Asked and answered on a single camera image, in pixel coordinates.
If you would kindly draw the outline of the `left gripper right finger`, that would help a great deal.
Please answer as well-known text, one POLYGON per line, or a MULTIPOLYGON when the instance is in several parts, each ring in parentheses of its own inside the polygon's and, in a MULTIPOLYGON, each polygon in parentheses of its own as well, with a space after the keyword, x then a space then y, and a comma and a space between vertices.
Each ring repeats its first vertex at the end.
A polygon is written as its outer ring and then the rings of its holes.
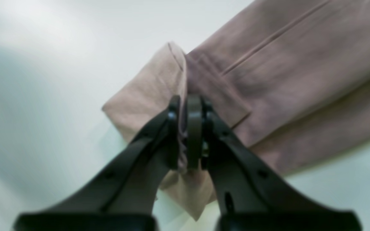
POLYGON ((304 196, 249 151, 198 95, 186 100, 187 167, 210 174, 220 219, 216 231, 361 231, 352 211, 304 196))

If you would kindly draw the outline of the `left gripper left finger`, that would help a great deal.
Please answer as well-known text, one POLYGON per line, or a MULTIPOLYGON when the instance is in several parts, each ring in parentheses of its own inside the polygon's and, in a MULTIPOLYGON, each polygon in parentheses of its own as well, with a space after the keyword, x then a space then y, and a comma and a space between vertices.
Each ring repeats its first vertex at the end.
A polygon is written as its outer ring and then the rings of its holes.
POLYGON ((180 98, 151 119, 92 180, 62 202, 19 215, 16 231, 158 231, 158 187, 178 166, 180 98))

